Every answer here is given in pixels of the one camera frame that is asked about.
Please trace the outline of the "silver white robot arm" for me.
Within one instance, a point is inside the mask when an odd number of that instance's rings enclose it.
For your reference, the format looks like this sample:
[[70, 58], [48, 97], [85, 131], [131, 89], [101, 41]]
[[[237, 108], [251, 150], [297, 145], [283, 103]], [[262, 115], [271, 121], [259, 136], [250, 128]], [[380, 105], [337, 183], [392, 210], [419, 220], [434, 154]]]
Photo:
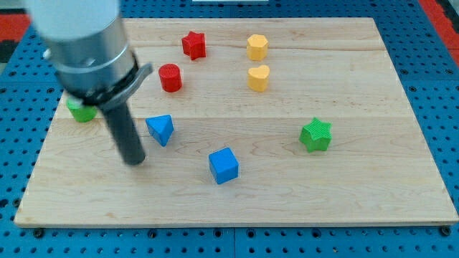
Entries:
[[153, 72], [130, 47], [119, 0], [24, 0], [65, 91], [97, 107], [124, 163], [146, 157], [127, 102]]

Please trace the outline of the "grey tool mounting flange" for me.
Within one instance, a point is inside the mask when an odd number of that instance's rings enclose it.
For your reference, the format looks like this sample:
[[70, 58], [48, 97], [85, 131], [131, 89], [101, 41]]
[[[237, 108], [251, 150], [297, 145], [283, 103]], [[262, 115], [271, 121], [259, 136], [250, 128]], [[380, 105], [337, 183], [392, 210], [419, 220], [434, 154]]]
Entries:
[[64, 56], [64, 88], [81, 105], [112, 110], [125, 103], [153, 72], [134, 53], [74, 53]]

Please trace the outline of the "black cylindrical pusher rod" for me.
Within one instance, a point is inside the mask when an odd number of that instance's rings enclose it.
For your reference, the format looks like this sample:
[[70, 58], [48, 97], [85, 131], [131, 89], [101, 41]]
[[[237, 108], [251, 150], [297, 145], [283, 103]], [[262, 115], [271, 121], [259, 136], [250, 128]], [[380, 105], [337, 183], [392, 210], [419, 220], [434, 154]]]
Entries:
[[123, 162], [129, 166], [141, 164], [146, 154], [127, 104], [102, 109], [102, 114]]

